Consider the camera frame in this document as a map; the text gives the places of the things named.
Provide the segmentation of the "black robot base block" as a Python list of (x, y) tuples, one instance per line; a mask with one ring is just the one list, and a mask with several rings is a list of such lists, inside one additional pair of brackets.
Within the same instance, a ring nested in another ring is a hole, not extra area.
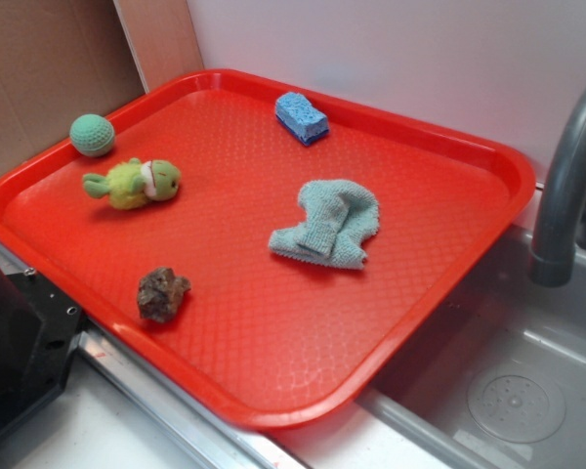
[(63, 392), (83, 321), (42, 274), (0, 268), (0, 440)]

